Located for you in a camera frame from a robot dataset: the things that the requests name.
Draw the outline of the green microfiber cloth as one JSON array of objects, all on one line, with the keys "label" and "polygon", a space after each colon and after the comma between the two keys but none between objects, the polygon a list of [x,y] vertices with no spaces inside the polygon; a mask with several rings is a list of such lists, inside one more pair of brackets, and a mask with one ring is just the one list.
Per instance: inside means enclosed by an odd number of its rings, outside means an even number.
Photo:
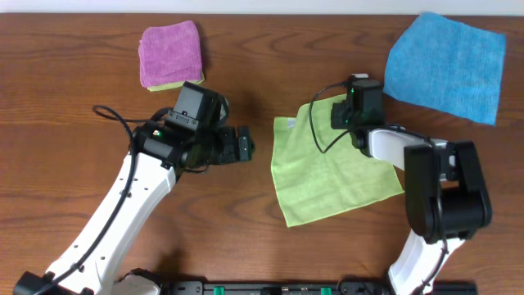
[{"label": "green microfiber cloth", "polygon": [[308,224],[385,200],[404,190],[392,164],[368,158],[353,147],[346,134],[322,154],[322,148],[343,131],[331,127],[332,104],[342,95],[309,105],[294,117],[273,122],[271,172],[279,206],[287,226]]}]

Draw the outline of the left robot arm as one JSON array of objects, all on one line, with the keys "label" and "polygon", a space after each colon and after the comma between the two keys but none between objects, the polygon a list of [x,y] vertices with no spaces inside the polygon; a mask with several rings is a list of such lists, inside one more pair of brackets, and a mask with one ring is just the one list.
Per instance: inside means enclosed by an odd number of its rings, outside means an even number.
[{"label": "left robot arm", "polygon": [[162,294],[164,284],[145,270],[117,277],[149,215],[182,173],[250,161],[254,149],[246,126],[152,120],[138,126],[115,182],[79,236],[44,275],[25,272],[13,293]]}]

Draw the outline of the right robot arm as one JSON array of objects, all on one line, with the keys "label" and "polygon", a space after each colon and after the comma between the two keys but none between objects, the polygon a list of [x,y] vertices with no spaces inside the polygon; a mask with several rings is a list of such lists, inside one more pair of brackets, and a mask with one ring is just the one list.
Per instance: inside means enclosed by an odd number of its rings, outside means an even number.
[{"label": "right robot arm", "polygon": [[450,142],[384,121],[381,107],[332,106],[331,126],[352,135],[365,156],[404,172],[410,232],[387,271],[391,294],[475,294],[473,283],[438,283],[452,253],[492,219],[475,144]]}]

